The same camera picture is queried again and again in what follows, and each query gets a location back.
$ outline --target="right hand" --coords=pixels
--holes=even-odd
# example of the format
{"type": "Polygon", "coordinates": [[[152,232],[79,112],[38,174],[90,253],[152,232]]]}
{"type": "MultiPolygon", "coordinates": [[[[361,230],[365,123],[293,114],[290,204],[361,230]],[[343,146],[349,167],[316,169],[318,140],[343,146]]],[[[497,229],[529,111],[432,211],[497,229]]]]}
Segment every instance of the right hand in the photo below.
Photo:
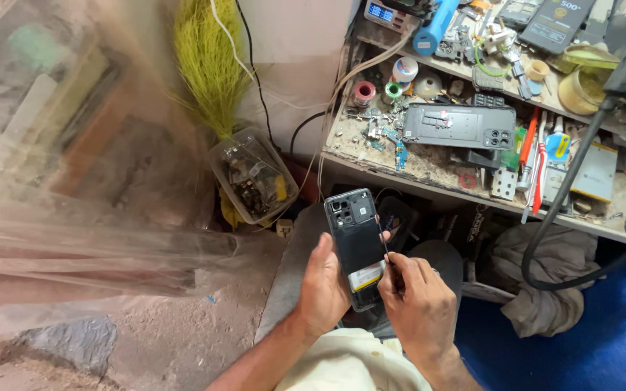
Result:
{"type": "Polygon", "coordinates": [[[456,295],[422,258],[389,253],[378,283],[390,324],[408,358],[427,371],[452,366],[460,354],[453,343],[456,295]],[[399,277],[404,281],[398,286],[399,277]]]}

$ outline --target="left hand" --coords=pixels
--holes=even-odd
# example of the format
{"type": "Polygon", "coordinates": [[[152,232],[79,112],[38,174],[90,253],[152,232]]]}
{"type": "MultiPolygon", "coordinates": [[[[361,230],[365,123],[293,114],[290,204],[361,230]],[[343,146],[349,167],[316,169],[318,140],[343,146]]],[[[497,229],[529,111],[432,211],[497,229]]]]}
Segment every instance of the left hand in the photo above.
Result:
{"type": "MultiPolygon", "coordinates": [[[[390,237],[387,231],[383,235],[386,240],[390,237]]],[[[333,237],[325,232],[308,259],[299,302],[292,312],[310,335],[320,337],[331,331],[351,306],[342,279],[333,237]]]]}

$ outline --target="hand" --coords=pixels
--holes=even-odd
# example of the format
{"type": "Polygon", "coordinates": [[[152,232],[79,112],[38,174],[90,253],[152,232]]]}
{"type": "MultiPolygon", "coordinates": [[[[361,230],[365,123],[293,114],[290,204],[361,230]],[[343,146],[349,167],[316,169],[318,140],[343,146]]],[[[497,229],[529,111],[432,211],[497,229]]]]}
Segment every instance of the hand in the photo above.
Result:
{"type": "Polygon", "coordinates": [[[386,266],[378,291],[408,358],[427,380],[431,377],[427,372],[462,365],[453,343],[456,295],[426,260],[397,253],[389,258],[395,268],[386,266]],[[398,274],[404,291],[398,286],[398,274]]]}
{"type": "Polygon", "coordinates": [[[340,280],[334,247],[330,234],[320,235],[318,246],[308,259],[299,302],[292,312],[314,337],[332,330],[351,305],[346,285],[340,280]]]}

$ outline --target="clear plastic box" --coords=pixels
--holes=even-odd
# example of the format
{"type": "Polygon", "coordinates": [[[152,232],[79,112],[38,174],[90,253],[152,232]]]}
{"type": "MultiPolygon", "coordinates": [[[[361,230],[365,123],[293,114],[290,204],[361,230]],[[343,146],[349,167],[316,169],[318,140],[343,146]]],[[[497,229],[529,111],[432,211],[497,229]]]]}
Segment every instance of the clear plastic box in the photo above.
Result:
{"type": "Polygon", "coordinates": [[[265,135],[246,128],[209,151],[209,163],[231,202],[248,224],[288,207],[299,187],[265,135]]]}

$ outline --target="green solder spool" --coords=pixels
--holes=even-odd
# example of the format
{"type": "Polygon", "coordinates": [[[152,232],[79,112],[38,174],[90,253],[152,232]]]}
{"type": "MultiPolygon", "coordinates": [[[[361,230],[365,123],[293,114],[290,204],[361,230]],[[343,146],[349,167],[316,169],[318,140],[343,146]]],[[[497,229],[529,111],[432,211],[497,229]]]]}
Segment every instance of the green solder spool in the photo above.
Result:
{"type": "Polygon", "coordinates": [[[393,104],[400,96],[402,96],[402,86],[397,81],[391,81],[385,85],[383,102],[393,104]]]}

